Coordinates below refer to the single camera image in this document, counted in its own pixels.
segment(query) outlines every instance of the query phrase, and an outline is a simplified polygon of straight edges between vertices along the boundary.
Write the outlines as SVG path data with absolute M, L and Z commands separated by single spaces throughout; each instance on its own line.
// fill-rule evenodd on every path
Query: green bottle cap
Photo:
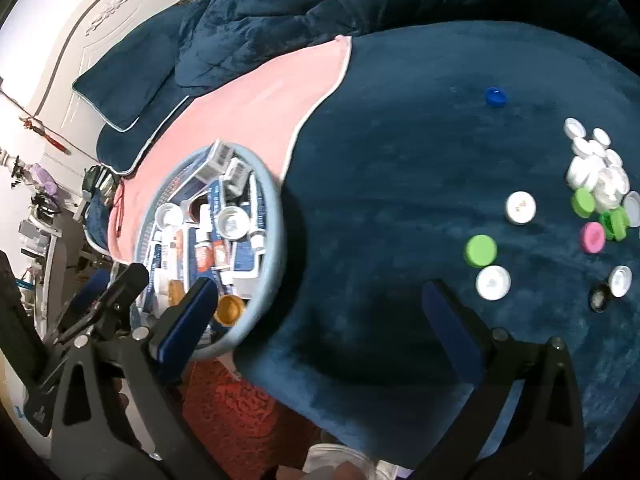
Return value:
M 621 205 L 619 205 L 617 208 L 615 208 L 613 211 L 620 211 L 620 214 L 622 215 L 622 219 L 625 221 L 625 228 L 629 227 L 629 224 L 631 223 L 629 221 L 629 215 L 626 214 L 626 209 L 623 208 Z
M 617 240 L 624 240 L 626 237 L 625 218 L 617 209 L 611 212 L 611 227 L 613 229 L 613 237 Z
M 605 211 L 598 218 L 600 225 L 604 227 L 604 235 L 607 240 L 613 240 L 613 226 L 611 225 L 611 213 Z
M 465 245 L 466 262 L 478 269 L 490 265 L 498 254 L 498 246 L 493 238 L 487 235 L 476 235 Z
M 596 201 L 585 187 L 577 189 L 571 199 L 571 206 L 581 218 L 589 218 L 596 209 Z

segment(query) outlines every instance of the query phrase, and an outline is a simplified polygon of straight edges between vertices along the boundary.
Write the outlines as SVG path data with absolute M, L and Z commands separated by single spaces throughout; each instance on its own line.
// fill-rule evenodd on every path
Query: pink bottle cap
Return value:
M 604 248 L 604 227 L 599 222 L 588 222 L 580 231 L 580 246 L 585 253 L 599 253 Z

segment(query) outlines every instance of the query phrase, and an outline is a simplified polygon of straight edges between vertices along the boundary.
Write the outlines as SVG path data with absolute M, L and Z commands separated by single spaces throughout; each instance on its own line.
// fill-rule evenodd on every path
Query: cable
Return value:
M 58 136 L 60 139 L 64 140 L 67 144 L 69 144 L 72 148 L 74 148 L 75 150 L 78 150 L 78 152 L 82 153 L 83 155 L 89 157 L 92 161 L 94 161 L 96 164 L 100 164 L 100 161 L 97 160 L 95 157 L 89 155 L 85 150 L 82 150 L 81 148 L 78 148 L 74 143 L 72 143 L 69 139 L 67 139 L 66 137 L 60 135 L 58 132 L 55 132 L 54 130 L 52 130 L 51 128 L 49 128 L 48 126 L 46 126 L 41 120 L 37 119 L 35 116 L 31 115 L 27 110 L 25 110 L 22 105 L 16 101 L 15 99 L 13 99 L 11 96 L 7 95 L 4 90 L 2 90 L 0 88 L 0 94 L 2 94 L 4 97 L 6 97 L 12 104 L 14 104 L 16 107 L 20 108 L 21 111 L 23 111 L 25 114 L 28 115 L 29 119 L 32 121 L 37 121 L 40 126 L 43 127 L 44 130 L 47 130 L 49 132 L 51 132 L 52 134 Z M 51 139 L 53 140 L 52 144 L 55 146 L 56 142 L 55 139 Z

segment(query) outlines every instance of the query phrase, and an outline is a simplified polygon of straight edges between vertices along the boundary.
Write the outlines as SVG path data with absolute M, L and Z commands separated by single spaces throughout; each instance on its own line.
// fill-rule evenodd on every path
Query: floor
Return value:
M 182 410 L 192 431 L 233 480 L 259 480 L 277 465 L 301 468 L 320 430 L 217 361 L 197 362 Z

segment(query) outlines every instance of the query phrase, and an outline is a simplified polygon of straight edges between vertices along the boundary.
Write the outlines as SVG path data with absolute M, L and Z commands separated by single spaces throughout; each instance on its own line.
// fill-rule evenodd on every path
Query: pink towel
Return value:
M 276 179 L 284 179 L 300 128 L 340 85 L 350 53 L 351 38 L 337 36 L 272 59 L 196 99 L 149 150 L 135 176 L 123 179 L 109 218 L 111 255 L 132 261 L 140 222 L 167 173 L 217 138 L 248 147 Z

